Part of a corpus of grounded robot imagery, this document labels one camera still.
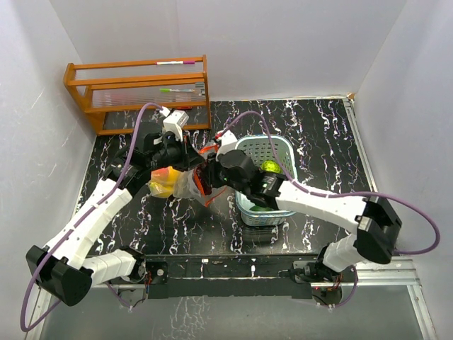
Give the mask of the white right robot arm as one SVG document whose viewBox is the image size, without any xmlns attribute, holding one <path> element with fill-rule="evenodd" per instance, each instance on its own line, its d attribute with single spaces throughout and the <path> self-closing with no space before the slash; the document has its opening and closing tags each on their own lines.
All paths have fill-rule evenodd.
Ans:
<svg viewBox="0 0 453 340">
<path fill-rule="evenodd" d="M 305 193 L 297 181 L 260 169 L 239 149 L 208 156 L 204 173 L 209 186 L 233 188 L 254 205 L 303 213 L 349 231 L 348 236 L 322 248 L 314 262 L 290 269 L 290 275 L 303 281 L 333 282 L 359 262 L 389 264 L 394 255 L 401 220 L 386 198 Z"/>
</svg>

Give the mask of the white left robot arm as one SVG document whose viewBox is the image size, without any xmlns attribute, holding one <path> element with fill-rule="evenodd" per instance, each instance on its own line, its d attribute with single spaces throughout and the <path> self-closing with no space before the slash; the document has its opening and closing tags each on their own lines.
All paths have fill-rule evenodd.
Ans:
<svg viewBox="0 0 453 340">
<path fill-rule="evenodd" d="M 137 283 L 145 277 L 144 257 L 131 248 L 91 258 L 87 254 L 113 218 L 150 181 L 153 171 L 168 166 L 187 171 L 202 162 L 182 128 L 181 123 L 143 123 L 63 230 L 44 247 L 30 248 L 25 258 L 41 288 L 74 306 L 94 285 L 115 278 Z"/>
</svg>

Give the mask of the orange zip plastic bag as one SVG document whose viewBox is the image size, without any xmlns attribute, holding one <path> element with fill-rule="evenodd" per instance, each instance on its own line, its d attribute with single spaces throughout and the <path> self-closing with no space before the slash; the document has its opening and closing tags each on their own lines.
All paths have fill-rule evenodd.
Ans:
<svg viewBox="0 0 453 340">
<path fill-rule="evenodd" d="M 199 154 L 204 157 L 205 163 L 196 168 L 184 171 L 176 180 L 173 187 L 173 196 L 182 199 L 195 199 L 199 203 L 208 207 L 217 197 L 226 190 L 225 186 L 214 188 L 208 184 L 207 158 L 218 151 L 219 146 L 215 142 L 209 142 Z"/>
</svg>

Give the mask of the blue zip top bag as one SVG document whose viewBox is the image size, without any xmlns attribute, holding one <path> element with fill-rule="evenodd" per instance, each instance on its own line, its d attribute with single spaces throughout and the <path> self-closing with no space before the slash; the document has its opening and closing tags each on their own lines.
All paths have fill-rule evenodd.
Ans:
<svg viewBox="0 0 453 340">
<path fill-rule="evenodd" d="M 183 172 L 172 166 L 151 172 L 148 187 L 150 194 L 155 198 L 169 198 L 180 191 Z"/>
</svg>

